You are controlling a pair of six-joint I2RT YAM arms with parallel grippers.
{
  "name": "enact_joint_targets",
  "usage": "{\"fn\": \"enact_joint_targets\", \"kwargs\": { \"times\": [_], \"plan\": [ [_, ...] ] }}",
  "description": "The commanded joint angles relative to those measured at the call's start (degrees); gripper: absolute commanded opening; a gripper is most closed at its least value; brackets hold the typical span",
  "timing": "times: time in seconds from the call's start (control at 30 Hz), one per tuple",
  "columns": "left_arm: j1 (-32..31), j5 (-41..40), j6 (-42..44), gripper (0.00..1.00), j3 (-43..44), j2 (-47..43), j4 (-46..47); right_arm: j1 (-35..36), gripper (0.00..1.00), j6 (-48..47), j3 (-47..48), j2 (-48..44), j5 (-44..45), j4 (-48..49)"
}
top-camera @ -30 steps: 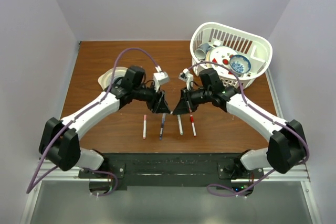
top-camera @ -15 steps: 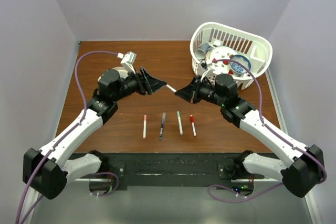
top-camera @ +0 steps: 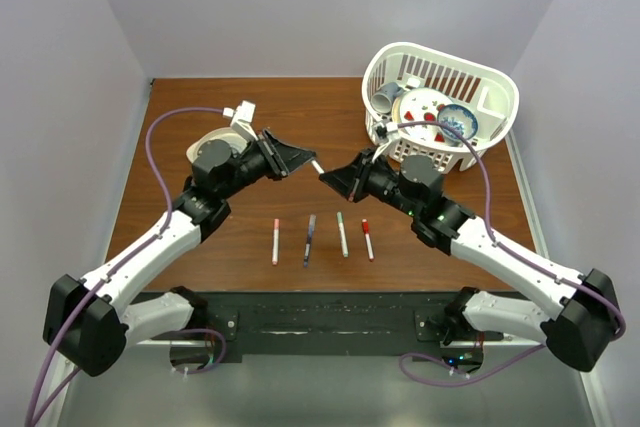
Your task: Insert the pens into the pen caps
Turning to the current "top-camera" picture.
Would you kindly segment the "blue pen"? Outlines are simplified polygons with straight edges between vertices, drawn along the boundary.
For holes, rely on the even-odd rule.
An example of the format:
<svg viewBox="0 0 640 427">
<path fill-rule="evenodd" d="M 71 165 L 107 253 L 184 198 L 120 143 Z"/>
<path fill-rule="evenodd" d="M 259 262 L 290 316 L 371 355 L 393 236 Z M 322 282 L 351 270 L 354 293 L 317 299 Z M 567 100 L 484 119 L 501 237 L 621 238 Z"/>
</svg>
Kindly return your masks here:
<svg viewBox="0 0 640 427">
<path fill-rule="evenodd" d="M 311 254 L 311 248 L 312 248 L 312 240 L 313 240 L 313 235 L 315 232 L 315 226 L 316 226 L 316 215 L 315 214 L 311 214 L 309 216 L 309 223 L 308 223 L 308 229 L 307 229 L 307 235 L 306 235 L 306 241 L 305 241 L 305 250 L 304 250 L 304 255 L 303 255 L 303 267 L 307 268 L 309 266 L 309 261 L 310 261 L 310 254 Z"/>
</svg>

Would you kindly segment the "white pen green tip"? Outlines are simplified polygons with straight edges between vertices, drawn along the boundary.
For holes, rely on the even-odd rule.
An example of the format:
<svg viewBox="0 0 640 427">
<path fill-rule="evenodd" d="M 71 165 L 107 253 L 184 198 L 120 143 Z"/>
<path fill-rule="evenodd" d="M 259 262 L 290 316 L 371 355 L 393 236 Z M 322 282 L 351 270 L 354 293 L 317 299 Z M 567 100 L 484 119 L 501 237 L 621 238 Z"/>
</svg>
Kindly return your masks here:
<svg viewBox="0 0 640 427">
<path fill-rule="evenodd" d="M 337 219 L 337 225 L 338 225 L 339 236 L 340 236 L 341 252 L 344 258 L 348 258 L 349 250 L 348 250 L 346 230 L 345 230 L 345 224 L 344 224 L 344 218 L 343 218 L 342 212 L 338 211 L 336 213 L 336 219 Z"/>
</svg>

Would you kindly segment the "white pen pink end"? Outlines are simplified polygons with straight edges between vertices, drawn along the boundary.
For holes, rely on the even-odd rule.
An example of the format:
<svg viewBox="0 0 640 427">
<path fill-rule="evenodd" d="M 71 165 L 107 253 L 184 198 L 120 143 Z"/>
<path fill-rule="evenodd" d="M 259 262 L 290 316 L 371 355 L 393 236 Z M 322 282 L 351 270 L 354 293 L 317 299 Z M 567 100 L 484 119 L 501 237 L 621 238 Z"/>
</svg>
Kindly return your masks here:
<svg viewBox="0 0 640 427">
<path fill-rule="evenodd" d="M 279 243 L 280 243 L 280 219 L 275 218 L 273 222 L 272 257 L 273 266 L 279 263 Z"/>
</svg>

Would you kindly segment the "white pen red tip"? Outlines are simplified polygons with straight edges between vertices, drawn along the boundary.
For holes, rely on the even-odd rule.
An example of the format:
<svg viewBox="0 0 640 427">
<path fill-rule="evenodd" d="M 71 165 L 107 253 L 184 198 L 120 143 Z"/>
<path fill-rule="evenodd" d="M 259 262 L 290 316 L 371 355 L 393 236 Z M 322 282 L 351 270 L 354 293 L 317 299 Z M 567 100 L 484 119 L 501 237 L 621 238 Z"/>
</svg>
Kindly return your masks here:
<svg viewBox="0 0 640 427">
<path fill-rule="evenodd" d="M 364 234 L 364 239 L 365 239 L 365 245 L 366 245 L 366 251 L 367 251 L 367 258 L 370 262 L 373 262 L 375 259 L 375 254 L 374 254 L 374 250 L 373 250 L 373 244 L 372 244 L 372 239 L 371 239 L 371 234 Z"/>
</svg>

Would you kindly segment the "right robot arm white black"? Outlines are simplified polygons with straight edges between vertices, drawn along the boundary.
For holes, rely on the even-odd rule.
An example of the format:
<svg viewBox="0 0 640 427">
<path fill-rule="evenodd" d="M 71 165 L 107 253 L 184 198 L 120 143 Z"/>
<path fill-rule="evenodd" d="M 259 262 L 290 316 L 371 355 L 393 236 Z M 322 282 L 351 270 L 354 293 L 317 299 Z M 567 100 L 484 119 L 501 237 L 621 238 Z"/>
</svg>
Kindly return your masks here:
<svg viewBox="0 0 640 427">
<path fill-rule="evenodd" d="M 427 156 L 393 169 L 365 149 L 348 165 L 320 174 L 321 182 L 357 203 L 368 196 L 408 215 L 426 246 L 474 264 L 508 284 L 521 299 L 465 287 L 445 309 L 448 333 L 513 334 L 548 348 L 565 365 L 590 372 L 619 337 L 622 322 L 611 278 L 558 265 L 493 230 L 472 210 L 448 198 L 444 177 Z"/>
</svg>

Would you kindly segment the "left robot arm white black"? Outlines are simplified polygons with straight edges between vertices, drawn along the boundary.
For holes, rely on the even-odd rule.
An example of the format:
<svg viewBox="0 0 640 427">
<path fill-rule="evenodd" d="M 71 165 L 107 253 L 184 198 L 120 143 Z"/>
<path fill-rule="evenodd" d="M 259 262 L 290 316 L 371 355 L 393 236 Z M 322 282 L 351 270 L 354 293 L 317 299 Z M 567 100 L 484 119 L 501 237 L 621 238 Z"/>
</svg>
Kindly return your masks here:
<svg viewBox="0 0 640 427">
<path fill-rule="evenodd" d="M 124 350 L 176 331 L 185 339 L 207 327 L 203 302 L 177 288 L 158 302 L 132 302 L 176 259 L 213 234 L 231 213 L 229 200 L 261 178 L 282 180 L 316 154 L 263 130 L 251 140 L 229 128 L 214 130 L 187 150 L 191 173 L 167 213 L 110 262 L 81 279 L 60 277 L 51 287 L 45 342 L 81 371 L 96 377 Z"/>
</svg>

